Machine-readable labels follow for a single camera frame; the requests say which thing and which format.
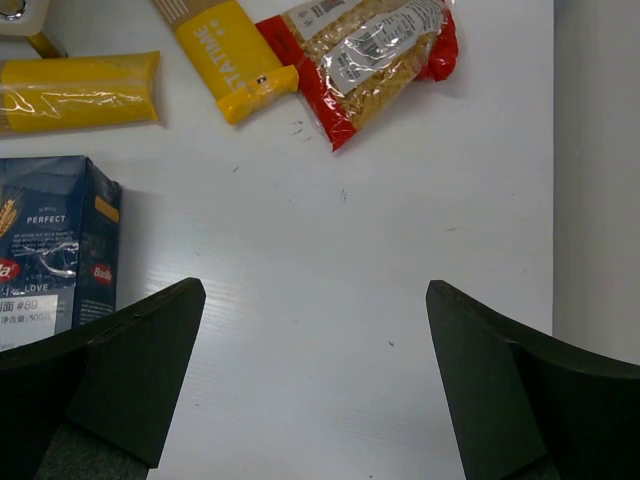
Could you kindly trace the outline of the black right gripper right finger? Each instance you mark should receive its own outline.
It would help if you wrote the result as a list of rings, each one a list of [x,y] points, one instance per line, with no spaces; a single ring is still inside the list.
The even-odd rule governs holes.
[[[468,479],[636,479],[639,368],[510,319],[442,280],[426,309]]]

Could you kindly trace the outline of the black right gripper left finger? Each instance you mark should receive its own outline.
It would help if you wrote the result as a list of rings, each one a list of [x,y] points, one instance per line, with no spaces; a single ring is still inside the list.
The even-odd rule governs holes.
[[[4,479],[145,479],[158,467],[203,314],[186,278],[1,354]]]

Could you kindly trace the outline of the red macaroni bag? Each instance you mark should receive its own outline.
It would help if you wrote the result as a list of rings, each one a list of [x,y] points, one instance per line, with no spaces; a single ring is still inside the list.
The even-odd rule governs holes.
[[[307,1],[256,25],[333,149],[370,123],[413,81],[440,82],[459,56],[450,2]]]

